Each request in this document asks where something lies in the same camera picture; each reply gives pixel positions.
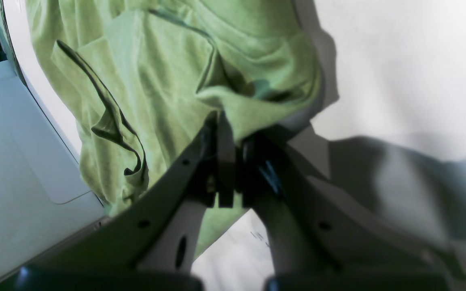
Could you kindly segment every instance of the black plastic part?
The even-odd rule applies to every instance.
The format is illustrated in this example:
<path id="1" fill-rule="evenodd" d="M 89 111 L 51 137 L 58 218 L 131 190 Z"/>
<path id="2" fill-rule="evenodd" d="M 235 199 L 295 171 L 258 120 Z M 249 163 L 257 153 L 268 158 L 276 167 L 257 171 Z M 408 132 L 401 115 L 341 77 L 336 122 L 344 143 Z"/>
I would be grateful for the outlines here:
<path id="1" fill-rule="evenodd" d="M 346 272 L 286 275 L 267 280 L 265 291 L 448 291 L 445 278 L 433 271 Z"/>
<path id="2" fill-rule="evenodd" d="M 233 131 L 226 115 L 221 114 L 218 120 L 217 134 L 218 155 L 218 206 L 220 208 L 233 207 L 233 189 L 235 188 L 235 144 Z"/>
<path id="3" fill-rule="evenodd" d="M 255 150 L 261 144 L 255 142 L 256 136 L 246 138 L 242 142 L 241 151 L 241 168 L 242 172 L 239 173 L 240 187 L 242 190 L 242 206 L 244 208 L 251 208 L 255 196 L 260 193 L 261 187 L 265 187 L 265 183 L 260 183 L 264 180 L 258 171 L 258 163 L 260 159 L 256 157 Z"/>
<path id="4" fill-rule="evenodd" d="M 197 278 L 170 273 L 69 273 L 34 267 L 22 268 L 15 291 L 202 291 Z"/>

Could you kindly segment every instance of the mounting hole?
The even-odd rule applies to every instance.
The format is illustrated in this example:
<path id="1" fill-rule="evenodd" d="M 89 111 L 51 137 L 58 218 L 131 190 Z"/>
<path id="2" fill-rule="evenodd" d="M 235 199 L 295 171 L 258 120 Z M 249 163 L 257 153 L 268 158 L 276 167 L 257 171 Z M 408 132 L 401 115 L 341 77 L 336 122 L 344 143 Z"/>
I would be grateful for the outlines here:
<path id="1" fill-rule="evenodd" d="M 150 221 L 148 219 L 143 219 L 142 221 L 138 222 L 139 228 L 146 228 L 150 226 Z"/>
<path id="2" fill-rule="evenodd" d="M 186 236 L 181 237 L 176 254 L 176 269 L 178 270 L 183 265 L 184 253 L 186 253 Z"/>
<path id="3" fill-rule="evenodd" d="M 325 221 L 320 221 L 318 223 L 318 227 L 321 229 L 321 230 L 331 230 L 332 229 L 332 225 L 328 222 L 325 222 Z"/>

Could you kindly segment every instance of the gray surface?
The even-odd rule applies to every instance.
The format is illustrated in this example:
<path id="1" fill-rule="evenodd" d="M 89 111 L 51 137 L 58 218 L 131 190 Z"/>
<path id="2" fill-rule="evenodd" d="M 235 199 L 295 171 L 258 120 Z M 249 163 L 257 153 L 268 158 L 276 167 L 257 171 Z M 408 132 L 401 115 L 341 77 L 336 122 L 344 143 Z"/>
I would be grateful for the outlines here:
<path id="1" fill-rule="evenodd" d="M 0 80 L 0 122 L 11 131 L 53 202 L 66 203 L 90 191 L 70 152 L 18 78 Z"/>
<path id="2" fill-rule="evenodd" d="M 87 189 L 79 185 L 74 159 L 30 98 L 8 62 L 1 62 L 0 276 L 104 215 L 94 194 L 82 195 Z M 54 203 L 51 191 L 67 194 L 52 196 L 57 202 L 72 201 Z"/>

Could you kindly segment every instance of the white surface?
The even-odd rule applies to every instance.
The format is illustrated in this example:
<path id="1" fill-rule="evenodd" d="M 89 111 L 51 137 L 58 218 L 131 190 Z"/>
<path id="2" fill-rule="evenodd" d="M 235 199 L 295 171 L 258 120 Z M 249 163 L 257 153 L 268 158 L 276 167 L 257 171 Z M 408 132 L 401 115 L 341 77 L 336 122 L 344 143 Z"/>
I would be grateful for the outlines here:
<path id="1" fill-rule="evenodd" d="M 264 224 L 251 209 L 192 265 L 207 291 L 259 291 L 274 275 Z"/>
<path id="2" fill-rule="evenodd" d="M 27 106 L 34 104 L 8 61 L 0 62 L 0 276 L 104 215 L 92 193 L 63 205 L 50 200 L 48 191 L 80 196 L 87 190 L 80 193 L 80 174 L 67 150 L 48 151 L 64 145 L 59 139 L 48 142 L 54 131 Z M 32 128 L 27 122 L 45 126 Z"/>
<path id="3" fill-rule="evenodd" d="M 465 158 L 466 0 L 315 2 L 335 41 L 340 96 L 314 118 L 316 133 Z"/>
<path id="4" fill-rule="evenodd" d="M 15 5 L 16 1 L 20 2 L 20 6 Z M 76 121 L 73 114 L 51 88 L 50 82 L 46 79 L 35 57 L 26 16 L 26 3 L 19 0 L 3 0 L 3 4 L 15 55 L 28 87 L 73 156 L 78 160 L 82 142 L 76 131 Z"/>

